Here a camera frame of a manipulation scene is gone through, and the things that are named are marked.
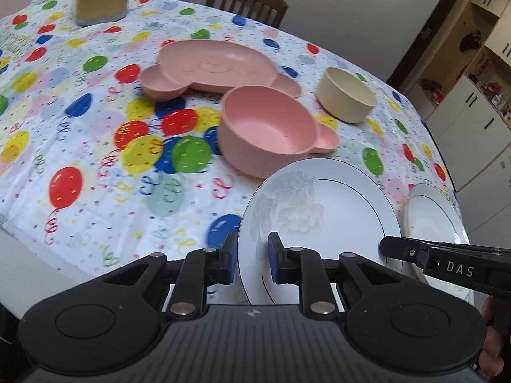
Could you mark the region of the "right hand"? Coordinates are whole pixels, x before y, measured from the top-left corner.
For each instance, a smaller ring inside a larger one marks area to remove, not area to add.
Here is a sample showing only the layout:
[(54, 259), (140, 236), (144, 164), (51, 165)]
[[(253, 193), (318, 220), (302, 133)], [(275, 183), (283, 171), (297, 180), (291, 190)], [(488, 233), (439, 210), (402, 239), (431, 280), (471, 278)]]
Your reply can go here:
[(492, 325), (486, 328), (486, 337), (479, 355), (479, 376), (485, 380), (498, 376), (504, 369), (504, 359), (501, 357), (503, 347), (502, 336)]

